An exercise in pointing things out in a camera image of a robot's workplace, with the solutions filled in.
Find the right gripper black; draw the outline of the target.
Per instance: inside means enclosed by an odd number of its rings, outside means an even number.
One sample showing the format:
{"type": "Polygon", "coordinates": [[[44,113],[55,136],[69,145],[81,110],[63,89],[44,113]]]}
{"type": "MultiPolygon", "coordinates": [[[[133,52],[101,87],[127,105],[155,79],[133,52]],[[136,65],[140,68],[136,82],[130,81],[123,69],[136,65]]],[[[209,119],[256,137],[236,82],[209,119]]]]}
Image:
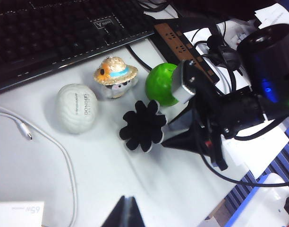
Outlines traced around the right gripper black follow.
{"type": "Polygon", "coordinates": [[[168,123],[169,132],[161,143],[165,148],[203,154],[210,158],[212,166],[226,170],[228,165],[222,152],[221,136],[234,138],[239,131],[264,122],[257,98],[249,93],[234,92],[225,96],[213,96],[204,101],[196,99],[198,116],[203,123],[198,133],[192,110],[185,108],[168,123]]]}

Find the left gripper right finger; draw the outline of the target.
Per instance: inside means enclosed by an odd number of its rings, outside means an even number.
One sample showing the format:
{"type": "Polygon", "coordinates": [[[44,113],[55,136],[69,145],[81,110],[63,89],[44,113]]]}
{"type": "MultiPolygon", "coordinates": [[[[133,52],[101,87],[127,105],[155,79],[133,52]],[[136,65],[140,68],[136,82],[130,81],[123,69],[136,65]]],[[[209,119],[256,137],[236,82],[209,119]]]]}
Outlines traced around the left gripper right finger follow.
{"type": "Polygon", "coordinates": [[[136,199],[134,197],[129,197],[127,199],[126,226],[127,227],[145,226],[136,199]]]}

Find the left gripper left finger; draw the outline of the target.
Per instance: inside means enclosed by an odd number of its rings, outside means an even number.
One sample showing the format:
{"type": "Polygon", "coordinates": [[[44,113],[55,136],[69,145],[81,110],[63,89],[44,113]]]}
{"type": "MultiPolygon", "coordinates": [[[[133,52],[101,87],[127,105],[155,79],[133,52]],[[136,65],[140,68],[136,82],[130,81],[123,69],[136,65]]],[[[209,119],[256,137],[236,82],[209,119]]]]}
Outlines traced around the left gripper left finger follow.
{"type": "Polygon", "coordinates": [[[125,196],[121,196],[101,227],[119,227],[124,210],[125,196]]]}

